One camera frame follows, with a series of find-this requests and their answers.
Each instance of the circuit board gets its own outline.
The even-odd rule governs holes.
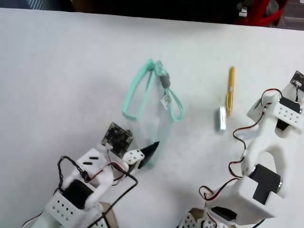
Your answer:
[[[299,83],[302,84],[301,87],[299,87],[299,89],[304,92],[304,75],[299,72],[299,71],[296,71],[293,78],[290,80],[290,83],[293,84],[295,86],[295,82],[298,81]]]
[[[123,158],[123,155],[130,146],[132,140],[133,136],[131,133],[125,131],[120,126],[112,122],[101,141],[101,144],[105,146],[106,143],[109,143],[113,146],[112,152],[118,157]]]

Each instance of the small metal object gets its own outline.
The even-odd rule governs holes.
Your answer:
[[[241,18],[246,18],[247,17],[247,7],[242,7],[241,11],[238,13],[238,16]]]
[[[219,107],[219,114],[218,114],[218,130],[225,131],[226,130],[226,107],[221,106]]]
[[[281,179],[280,183],[279,183],[279,187],[277,187],[277,191],[280,191],[281,187],[282,187],[282,184],[283,184],[283,180]]]

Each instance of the gray clip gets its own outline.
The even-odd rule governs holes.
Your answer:
[[[167,88],[170,87],[170,76],[169,76],[169,74],[160,75],[160,81],[161,81],[161,85],[164,89],[167,89]]]

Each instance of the bracket with holes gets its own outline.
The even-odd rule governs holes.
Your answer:
[[[60,192],[56,192],[53,198],[46,204],[46,211],[50,213],[64,227],[76,228],[86,214],[75,207]]]
[[[108,226],[107,226],[105,220],[102,219],[99,222],[97,222],[97,224],[94,225],[93,228],[108,228]]]
[[[273,115],[293,126],[299,133],[302,133],[303,117],[299,113],[277,102],[273,110]]]
[[[191,213],[187,213],[185,218],[180,222],[178,228],[196,228],[197,222],[195,221],[194,217]]]

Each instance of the yellow pencil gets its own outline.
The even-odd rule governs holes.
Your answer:
[[[230,69],[230,74],[229,74],[229,88],[228,88],[227,102],[226,102],[228,116],[231,115],[232,109],[233,109],[233,92],[234,92],[235,72],[236,72],[236,69],[233,66]]]

